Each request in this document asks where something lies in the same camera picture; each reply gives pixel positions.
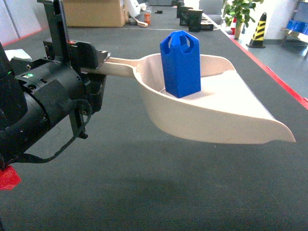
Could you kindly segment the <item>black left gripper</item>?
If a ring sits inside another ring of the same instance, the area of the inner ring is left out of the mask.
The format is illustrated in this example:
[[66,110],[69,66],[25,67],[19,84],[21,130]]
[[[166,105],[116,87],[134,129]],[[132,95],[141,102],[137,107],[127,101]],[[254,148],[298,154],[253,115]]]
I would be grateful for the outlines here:
[[62,0],[37,3],[44,5],[51,35],[43,41],[46,57],[31,62],[13,58],[10,64],[22,89],[41,106],[49,128],[69,116],[73,134],[86,139],[83,116],[101,109],[106,76],[81,70],[99,68],[111,53],[88,42],[69,42]]

